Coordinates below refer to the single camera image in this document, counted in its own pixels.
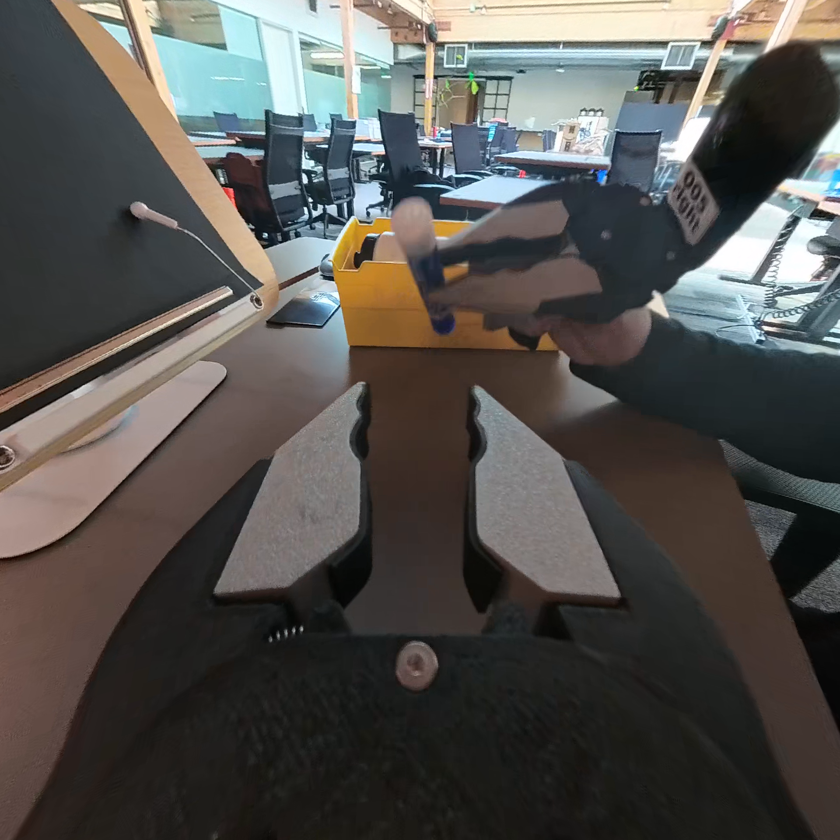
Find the blue dry erase marker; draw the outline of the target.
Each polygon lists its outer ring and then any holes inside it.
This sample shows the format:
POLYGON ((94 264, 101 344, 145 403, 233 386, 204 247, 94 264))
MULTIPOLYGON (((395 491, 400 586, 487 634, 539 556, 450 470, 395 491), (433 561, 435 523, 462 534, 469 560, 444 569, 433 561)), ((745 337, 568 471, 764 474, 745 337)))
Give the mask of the blue dry erase marker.
POLYGON ((431 206, 414 196, 400 202, 392 214, 392 233, 406 258, 433 330, 437 335, 448 336, 455 330, 455 315, 432 300, 433 292, 443 289, 446 280, 431 206))

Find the dark red chair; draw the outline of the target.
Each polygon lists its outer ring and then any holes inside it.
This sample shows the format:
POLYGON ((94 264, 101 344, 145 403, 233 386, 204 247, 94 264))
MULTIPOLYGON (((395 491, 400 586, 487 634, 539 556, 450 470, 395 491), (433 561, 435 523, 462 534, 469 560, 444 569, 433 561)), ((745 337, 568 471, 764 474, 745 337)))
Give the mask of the dark red chair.
POLYGON ((267 230, 270 208, 260 169, 248 157, 229 152, 224 158, 224 171, 239 213, 261 235, 267 230))

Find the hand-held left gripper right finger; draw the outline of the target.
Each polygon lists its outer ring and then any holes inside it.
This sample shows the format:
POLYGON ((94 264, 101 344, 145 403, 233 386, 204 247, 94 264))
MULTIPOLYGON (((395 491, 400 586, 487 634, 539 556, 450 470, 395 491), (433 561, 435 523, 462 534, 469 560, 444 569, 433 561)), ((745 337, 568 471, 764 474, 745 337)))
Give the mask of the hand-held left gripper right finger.
POLYGON ((477 612, 619 606, 565 459, 478 385, 469 390, 467 431, 463 575, 477 612))

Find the brown office desk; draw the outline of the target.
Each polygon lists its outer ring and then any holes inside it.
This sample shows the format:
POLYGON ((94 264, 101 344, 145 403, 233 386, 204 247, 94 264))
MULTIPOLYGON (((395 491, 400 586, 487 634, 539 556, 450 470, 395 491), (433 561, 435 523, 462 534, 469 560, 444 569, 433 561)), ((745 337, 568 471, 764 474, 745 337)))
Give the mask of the brown office desk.
POLYGON ((585 155, 561 152, 519 151, 500 154, 497 162, 550 180, 569 178, 592 179, 602 172, 609 172, 612 162, 602 155, 585 155))
POLYGON ((490 211, 518 200, 544 186, 555 186, 557 182, 539 178, 514 178, 493 175, 446 192, 439 203, 446 207, 490 211))

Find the black office chair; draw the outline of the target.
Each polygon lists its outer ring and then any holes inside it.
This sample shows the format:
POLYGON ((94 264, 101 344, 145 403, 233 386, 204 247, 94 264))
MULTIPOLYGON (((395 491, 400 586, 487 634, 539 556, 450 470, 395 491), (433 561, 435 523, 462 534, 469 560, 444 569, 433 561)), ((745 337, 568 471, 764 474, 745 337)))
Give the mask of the black office chair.
POLYGON ((378 117, 388 164, 391 211, 407 198, 419 197, 431 207, 435 219, 458 219, 456 207, 441 204, 441 197, 455 187, 424 164, 414 116, 379 110, 378 117))
POLYGON ((485 163, 485 146, 481 143, 478 126, 452 122, 450 132, 455 175, 488 177, 490 172, 485 163))
POLYGON ((658 166, 662 131, 616 130, 606 185, 633 186, 650 193, 658 166))
POLYGON ((308 196, 314 212, 310 226, 314 228, 320 224, 324 238, 329 236, 331 225, 344 226, 354 215, 355 131, 356 121, 353 119, 332 121, 320 174, 309 180, 308 196))
POLYGON ((305 131, 302 117, 265 110, 263 176, 272 214, 270 233, 286 243, 303 228, 314 228, 314 214, 303 175, 305 131))

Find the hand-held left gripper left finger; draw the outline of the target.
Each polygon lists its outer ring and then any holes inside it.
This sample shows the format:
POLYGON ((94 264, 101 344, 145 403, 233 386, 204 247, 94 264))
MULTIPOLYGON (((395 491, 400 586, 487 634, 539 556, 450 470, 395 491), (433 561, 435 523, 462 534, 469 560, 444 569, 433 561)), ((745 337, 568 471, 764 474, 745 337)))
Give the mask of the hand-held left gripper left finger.
POLYGON ((220 602, 346 607, 372 571, 365 460, 371 392, 353 384, 278 448, 213 594, 220 602))

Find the wooden window post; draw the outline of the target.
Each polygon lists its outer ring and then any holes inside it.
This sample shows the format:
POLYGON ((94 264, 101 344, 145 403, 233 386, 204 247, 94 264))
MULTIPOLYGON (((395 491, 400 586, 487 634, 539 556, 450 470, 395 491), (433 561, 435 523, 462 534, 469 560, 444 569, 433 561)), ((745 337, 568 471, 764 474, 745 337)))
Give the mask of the wooden window post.
POLYGON ((177 119, 161 58, 154 42, 151 22, 143 1, 120 1, 123 18, 131 37, 133 51, 145 76, 150 80, 165 106, 177 119))

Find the yellow plastic bin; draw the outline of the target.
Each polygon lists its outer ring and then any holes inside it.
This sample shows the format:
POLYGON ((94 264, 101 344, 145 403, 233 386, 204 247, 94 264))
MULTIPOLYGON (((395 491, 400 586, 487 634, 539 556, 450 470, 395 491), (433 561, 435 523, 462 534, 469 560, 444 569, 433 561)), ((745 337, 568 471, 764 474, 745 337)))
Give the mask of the yellow plastic bin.
POLYGON ((391 232, 391 219, 369 223, 352 217, 336 239, 332 252, 348 344, 352 347, 524 351, 507 330, 483 328, 477 312, 456 314, 448 336, 432 328, 424 302, 407 263, 367 262, 353 268, 353 257, 368 234, 391 232))

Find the person's right forearm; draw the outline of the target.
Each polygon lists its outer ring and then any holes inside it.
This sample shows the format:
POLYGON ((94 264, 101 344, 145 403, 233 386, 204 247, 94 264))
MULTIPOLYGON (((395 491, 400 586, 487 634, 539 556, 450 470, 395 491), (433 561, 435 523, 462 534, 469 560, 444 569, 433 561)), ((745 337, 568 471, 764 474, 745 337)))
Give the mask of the person's right forearm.
POLYGON ((641 413, 725 440, 795 476, 839 481, 835 355, 735 343, 655 313, 635 359, 570 368, 641 413))

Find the black flat pad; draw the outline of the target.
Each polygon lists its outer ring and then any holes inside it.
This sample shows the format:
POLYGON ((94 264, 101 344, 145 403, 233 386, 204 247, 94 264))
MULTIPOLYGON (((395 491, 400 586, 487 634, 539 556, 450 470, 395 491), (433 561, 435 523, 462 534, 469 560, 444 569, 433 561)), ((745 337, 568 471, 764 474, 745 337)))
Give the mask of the black flat pad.
POLYGON ((307 291, 296 295, 266 321, 274 328, 321 329, 340 309, 340 297, 330 291, 307 291))

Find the black wooden book stand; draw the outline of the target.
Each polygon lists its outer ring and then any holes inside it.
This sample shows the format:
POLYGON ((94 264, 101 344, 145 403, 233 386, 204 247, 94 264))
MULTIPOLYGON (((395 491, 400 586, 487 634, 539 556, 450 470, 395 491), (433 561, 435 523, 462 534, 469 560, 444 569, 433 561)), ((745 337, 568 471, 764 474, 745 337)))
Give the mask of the black wooden book stand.
POLYGON ((73 2, 2 2, 2 561, 76 530, 223 383, 279 284, 127 51, 73 2), (142 202, 197 242, 141 222, 142 202))

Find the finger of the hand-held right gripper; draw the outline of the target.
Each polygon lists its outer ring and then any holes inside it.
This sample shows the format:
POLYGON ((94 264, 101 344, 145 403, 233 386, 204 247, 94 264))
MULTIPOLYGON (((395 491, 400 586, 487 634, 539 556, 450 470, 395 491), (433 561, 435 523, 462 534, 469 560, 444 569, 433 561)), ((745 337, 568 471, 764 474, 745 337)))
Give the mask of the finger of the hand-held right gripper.
POLYGON ((438 255, 442 263, 551 256, 562 249, 569 220, 560 201, 507 204, 447 238, 438 255))
POLYGON ((595 269, 576 254, 442 265, 445 286, 432 300, 454 311, 533 314, 548 301, 603 292, 595 269))

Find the person's right hand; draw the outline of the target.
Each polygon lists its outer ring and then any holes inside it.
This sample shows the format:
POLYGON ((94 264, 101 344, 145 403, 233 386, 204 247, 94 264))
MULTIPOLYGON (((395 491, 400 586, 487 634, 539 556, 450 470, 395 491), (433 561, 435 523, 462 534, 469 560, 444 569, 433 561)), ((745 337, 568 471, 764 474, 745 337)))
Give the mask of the person's right hand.
POLYGON ((632 361, 648 341, 654 312, 625 311, 610 322, 586 323, 561 319, 549 335, 573 364, 613 367, 632 361))

